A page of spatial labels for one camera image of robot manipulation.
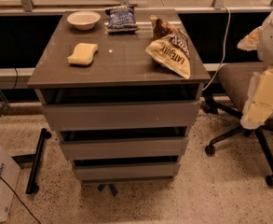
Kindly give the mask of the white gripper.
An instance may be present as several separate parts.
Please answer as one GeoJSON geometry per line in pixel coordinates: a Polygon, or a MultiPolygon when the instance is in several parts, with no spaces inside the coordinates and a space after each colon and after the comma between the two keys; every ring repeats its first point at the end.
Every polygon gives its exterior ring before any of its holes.
{"type": "MultiPolygon", "coordinates": [[[[257,50],[262,62],[273,64],[273,10],[262,26],[242,38],[237,47],[245,51],[257,50]]],[[[273,113],[273,66],[263,73],[253,73],[247,95],[240,124],[245,129],[254,130],[264,125],[273,113]]]]}

